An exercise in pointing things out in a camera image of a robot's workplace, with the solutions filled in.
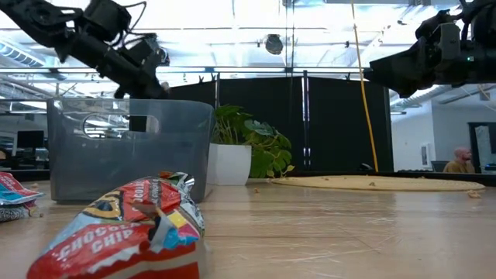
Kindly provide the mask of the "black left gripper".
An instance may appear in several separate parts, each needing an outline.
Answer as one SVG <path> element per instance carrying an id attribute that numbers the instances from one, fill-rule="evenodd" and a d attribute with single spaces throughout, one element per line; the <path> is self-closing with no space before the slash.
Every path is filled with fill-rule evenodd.
<path id="1" fill-rule="evenodd" d="M 169 83 L 159 82 L 156 77 L 156 69 L 167 60 L 167 52 L 154 38 L 116 50 L 87 33 L 72 33 L 57 48 L 57 55 L 60 60 L 71 56 L 116 83 L 137 84 L 129 90 L 130 98 L 168 99 L 171 93 Z"/>

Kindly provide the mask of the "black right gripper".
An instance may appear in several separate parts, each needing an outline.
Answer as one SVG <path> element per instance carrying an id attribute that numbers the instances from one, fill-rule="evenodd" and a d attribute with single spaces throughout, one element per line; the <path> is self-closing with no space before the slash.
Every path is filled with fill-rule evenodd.
<path id="1" fill-rule="evenodd" d="M 474 67 L 472 40 L 460 36 L 455 23 L 443 23 L 429 38 L 432 47 L 431 61 L 436 78 L 444 83 L 465 82 Z M 409 49 L 370 62 L 370 71 L 363 75 L 368 81 L 396 91 L 401 98 L 409 98 L 418 90 L 429 86 L 425 68 L 426 40 L 418 40 Z"/>

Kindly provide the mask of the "red chewy granola bar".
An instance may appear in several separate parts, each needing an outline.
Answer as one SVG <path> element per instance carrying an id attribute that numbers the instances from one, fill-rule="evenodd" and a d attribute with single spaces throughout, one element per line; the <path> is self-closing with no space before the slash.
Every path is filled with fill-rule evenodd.
<path id="1" fill-rule="evenodd" d="M 194 186 L 190 174 L 164 171 L 104 194 L 51 241 L 26 279 L 206 279 Z"/>

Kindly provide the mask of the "blue and red granola bar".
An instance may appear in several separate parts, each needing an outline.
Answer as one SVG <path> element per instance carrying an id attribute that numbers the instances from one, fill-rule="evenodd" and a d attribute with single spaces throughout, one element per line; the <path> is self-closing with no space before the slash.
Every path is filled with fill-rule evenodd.
<path id="1" fill-rule="evenodd" d="M 32 217 L 37 213 L 36 200 L 42 196 L 24 188 L 10 173 L 0 172 L 0 222 Z"/>

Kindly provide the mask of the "translucent grey plastic bin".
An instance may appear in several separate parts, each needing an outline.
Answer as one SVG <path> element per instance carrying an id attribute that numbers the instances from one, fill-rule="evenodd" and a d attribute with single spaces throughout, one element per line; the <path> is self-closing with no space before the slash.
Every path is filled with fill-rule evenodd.
<path id="1" fill-rule="evenodd" d="M 132 100 L 129 135 L 133 138 L 133 170 L 140 176 L 161 171 L 191 173 L 190 102 L 173 99 Z"/>
<path id="2" fill-rule="evenodd" d="M 133 170 L 133 138 L 129 135 L 132 100 L 54 98 L 47 102 L 51 198 L 57 202 L 93 201 L 138 178 Z M 208 194 L 208 152 L 214 108 L 190 102 L 195 121 L 191 133 L 191 198 L 199 203 Z"/>

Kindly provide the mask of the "black partition screen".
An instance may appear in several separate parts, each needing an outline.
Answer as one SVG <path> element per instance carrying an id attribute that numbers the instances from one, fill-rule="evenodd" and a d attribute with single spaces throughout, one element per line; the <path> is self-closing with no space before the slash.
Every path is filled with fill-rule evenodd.
<path id="1" fill-rule="evenodd" d="M 292 144 L 296 171 L 394 170 L 387 92 L 380 85 L 321 77 L 205 81 L 172 87 L 173 99 L 238 105 Z"/>

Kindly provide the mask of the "person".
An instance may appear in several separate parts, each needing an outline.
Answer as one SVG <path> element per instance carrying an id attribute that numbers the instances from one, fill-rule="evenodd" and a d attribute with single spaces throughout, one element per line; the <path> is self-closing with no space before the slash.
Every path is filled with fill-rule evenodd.
<path id="1" fill-rule="evenodd" d="M 454 159 L 446 164 L 444 173 L 474 174 L 475 169 L 472 164 L 472 153 L 466 147 L 458 147 L 454 150 Z"/>

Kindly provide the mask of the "dark glass door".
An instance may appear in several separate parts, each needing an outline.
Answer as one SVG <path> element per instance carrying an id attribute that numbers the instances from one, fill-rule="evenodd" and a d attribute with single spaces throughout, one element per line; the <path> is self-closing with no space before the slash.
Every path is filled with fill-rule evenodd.
<path id="1" fill-rule="evenodd" d="M 496 175 L 496 122 L 469 122 L 468 128 L 475 171 Z"/>

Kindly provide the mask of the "green plant in white pot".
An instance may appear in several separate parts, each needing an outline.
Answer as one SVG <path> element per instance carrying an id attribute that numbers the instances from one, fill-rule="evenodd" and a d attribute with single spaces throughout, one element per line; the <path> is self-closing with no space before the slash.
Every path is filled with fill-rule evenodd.
<path id="1" fill-rule="evenodd" d="M 255 120 L 241 106 L 215 110 L 209 184 L 244 186 L 250 178 L 283 178 L 295 169 L 291 160 L 291 141 L 272 125 Z"/>

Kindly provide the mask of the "black ceiling fixture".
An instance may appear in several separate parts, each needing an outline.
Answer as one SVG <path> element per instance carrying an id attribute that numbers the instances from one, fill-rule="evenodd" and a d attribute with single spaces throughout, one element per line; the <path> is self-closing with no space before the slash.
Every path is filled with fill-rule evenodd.
<path id="1" fill-rule="evenodd" d="M 265 49 L 272 55 L 280 55 L 284 49 L 284 45 L 278 34 L 268 34 L 265 41 Z"/>

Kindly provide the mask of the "black computer monitor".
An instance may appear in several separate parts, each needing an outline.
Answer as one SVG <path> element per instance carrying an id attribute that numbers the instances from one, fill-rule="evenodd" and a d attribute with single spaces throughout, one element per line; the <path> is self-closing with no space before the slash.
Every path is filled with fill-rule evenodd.
<path id="1" fill-rule="evenodd" d="M 44 146 L 43 130 L 24 130 L 17 132 L 17 148 L 36 149 Z"/>

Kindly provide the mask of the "white wall dispenser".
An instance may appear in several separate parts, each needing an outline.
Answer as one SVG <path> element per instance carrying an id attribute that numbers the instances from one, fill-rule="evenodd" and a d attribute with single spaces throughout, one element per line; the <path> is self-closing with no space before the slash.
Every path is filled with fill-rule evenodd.
<path id="1" fill-rule="evenodd" d="M 431 167 L 432 161 L 436 159 L 435 149 L 431 143 L 420 145 L 421 162 L 424 168 Z"/>

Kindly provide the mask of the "black metal table frame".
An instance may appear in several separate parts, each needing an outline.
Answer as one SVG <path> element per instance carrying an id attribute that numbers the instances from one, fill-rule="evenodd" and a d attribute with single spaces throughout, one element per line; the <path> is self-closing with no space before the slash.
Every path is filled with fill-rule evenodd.
<path id="1" fill-rule="evenodd" d="M 27 181 L 47 181 L 50 179 L 49 170 L 7 170 L 15 179 L 20 182 Z M 378 172 L 357 170 L 352 172 L 325 172 L 325 171 L 292 171 L 291 177 L 318 177 L 318 176 L 339 176 L 339 175 L 369 175 L 382 177 L 406 177 L 406 178 L 428 178 L 451 181 L 469 181 L 482 184 L 486 187 L 496 187 L 496 174 L 454 174 L 431 171 L 406 171 L 399 172 Z"/>

